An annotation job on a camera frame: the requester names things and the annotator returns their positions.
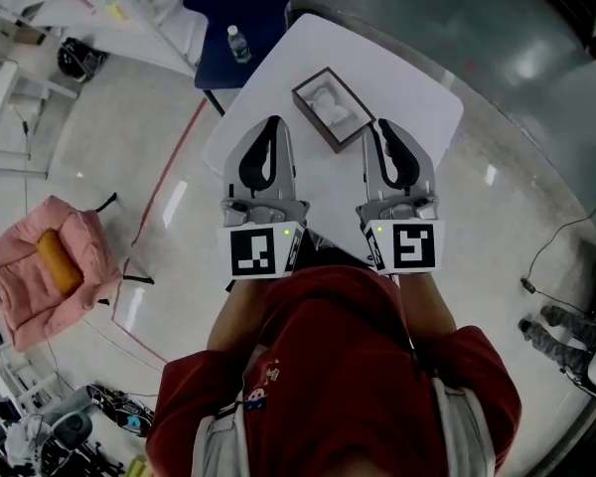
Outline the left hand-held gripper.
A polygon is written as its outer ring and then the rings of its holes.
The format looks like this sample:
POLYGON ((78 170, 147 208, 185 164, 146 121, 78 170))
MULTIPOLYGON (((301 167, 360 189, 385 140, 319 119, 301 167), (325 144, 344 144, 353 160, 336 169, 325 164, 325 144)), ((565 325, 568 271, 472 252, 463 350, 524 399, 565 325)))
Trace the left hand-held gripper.
POLYGON ((223 180, 230 198, 277 199, 222 200, 223 226, 217 234, 232 280, 293 273, 309 211, 307 202, 293 200, 294 179, 290 132, 279 115, 250 128, 227 156, 223 180))

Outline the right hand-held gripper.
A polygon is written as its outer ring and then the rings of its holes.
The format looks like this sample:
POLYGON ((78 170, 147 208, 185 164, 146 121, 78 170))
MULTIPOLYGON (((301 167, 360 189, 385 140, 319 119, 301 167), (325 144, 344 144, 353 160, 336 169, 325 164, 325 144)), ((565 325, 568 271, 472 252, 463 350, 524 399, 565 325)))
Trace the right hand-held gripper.
POLYGON ((437 217, 433 162, 405 129, 381 118, 363 134, 368 203, 356 208, 379 274, 436 271, 442 264, 445 223, 437 217))

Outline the clear plastic item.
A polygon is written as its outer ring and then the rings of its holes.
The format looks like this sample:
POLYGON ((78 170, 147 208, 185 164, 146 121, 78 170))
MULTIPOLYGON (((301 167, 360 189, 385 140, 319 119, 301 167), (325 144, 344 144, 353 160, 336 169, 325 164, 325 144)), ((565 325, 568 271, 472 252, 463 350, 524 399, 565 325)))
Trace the clear plastic item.
POLYGON ((305 101, 326 126, 341 123, 353 114, 353 100, 338 86, 321 85, 307 93, 305 101))

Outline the person's left forearm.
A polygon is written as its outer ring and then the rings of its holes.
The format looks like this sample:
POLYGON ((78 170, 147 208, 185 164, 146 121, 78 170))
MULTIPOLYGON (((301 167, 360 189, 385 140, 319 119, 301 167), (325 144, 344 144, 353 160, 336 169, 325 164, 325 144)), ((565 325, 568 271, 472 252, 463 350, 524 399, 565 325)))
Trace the person's left forearm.
POLYGON ((262 279, 237 280, 208 338, 208 351, 245 355, 257 344, 268 285, 262 279))

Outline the person's right forearm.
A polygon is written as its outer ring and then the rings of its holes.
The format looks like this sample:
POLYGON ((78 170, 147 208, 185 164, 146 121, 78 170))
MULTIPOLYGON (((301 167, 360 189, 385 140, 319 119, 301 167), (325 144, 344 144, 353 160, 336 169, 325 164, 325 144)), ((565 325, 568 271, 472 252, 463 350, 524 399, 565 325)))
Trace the person's right forearm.
POLYGON ((454 317, 430 273, 401 274, 398 280, 403 316, 414 343, 457 331, 454 317))

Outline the clear water bottle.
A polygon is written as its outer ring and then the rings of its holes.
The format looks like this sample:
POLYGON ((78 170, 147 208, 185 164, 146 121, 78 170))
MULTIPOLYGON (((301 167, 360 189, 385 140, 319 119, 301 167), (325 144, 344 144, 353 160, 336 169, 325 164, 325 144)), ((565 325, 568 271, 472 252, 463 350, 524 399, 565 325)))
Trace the clear water bottle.
POLYGON ((251 59, 251 52, 244 34, 236 25, 228 26, 226 31, 227 42, 235 61, 247 64, 251 59))

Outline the person's red shirt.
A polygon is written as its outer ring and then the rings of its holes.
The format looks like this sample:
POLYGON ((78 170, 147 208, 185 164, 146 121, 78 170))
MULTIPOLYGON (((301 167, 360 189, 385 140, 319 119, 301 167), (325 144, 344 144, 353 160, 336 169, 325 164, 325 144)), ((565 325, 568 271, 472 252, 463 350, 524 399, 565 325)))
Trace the person's red shirt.
POLYGON ((414 343, 399 280, 310 267, 268 285, 257 344, 163 371, 155 477, 495 477, 519 393, 475 326, 414 343))

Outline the black backpack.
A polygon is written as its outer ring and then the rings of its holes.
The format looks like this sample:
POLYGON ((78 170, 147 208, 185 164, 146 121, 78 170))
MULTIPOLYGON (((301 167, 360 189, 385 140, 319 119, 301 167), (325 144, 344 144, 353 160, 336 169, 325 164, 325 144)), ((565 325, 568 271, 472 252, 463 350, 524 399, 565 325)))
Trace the black backpack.
POLYGON ((96 50, 75 38, 66 38, 57 55, 60 71, 79 83, 92 80, 107 59, 108 53, 96 50))

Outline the orange roll cushion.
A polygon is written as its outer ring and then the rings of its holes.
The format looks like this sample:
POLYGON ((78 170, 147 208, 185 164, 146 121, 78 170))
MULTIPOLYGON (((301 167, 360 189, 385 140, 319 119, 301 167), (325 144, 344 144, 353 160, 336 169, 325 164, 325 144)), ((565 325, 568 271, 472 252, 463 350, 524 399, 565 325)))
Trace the orange roll cushion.
POLYGON ((45 231, 36 243, 36 251, 64 296, 72 295, 82 285, 82 273, 65 250, 56 231, 45 231))

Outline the black patterned bag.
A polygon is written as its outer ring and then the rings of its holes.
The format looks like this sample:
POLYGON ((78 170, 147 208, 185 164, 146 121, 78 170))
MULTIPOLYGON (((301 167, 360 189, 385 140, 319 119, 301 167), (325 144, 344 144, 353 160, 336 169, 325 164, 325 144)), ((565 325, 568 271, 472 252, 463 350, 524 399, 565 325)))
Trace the black patterned bag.
POLYGON ((89 384, 86 391, 91 402, 118 427, 146 438, 152 426, 154 412, 132 400, 127 394, 98 384, 89 384))

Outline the white desk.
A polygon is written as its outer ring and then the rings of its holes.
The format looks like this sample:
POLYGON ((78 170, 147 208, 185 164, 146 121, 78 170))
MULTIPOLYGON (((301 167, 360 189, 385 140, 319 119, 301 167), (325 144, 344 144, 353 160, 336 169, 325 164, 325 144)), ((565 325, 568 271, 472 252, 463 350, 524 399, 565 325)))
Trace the white desk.
MULTIPOLYGON (((26 69, 21 68, 15 61, 7 60, 0 67, 0 120, 5 108, 10 102, 11 94, 19 79, 38 84, 45 93, 53 91, 72 100, 76 100, 79 97, 79 94, 74 90, 68 89, 50 79, 42 77, 41 75, 27 71, 26 69)), ((13 154, 18 157, 22 156, 26 160, 30 157, 29 152, 20 153, 0 150, 0 154, 13 154)), ((0 176, 47 180, 48 172, 0 168, 0 176)))

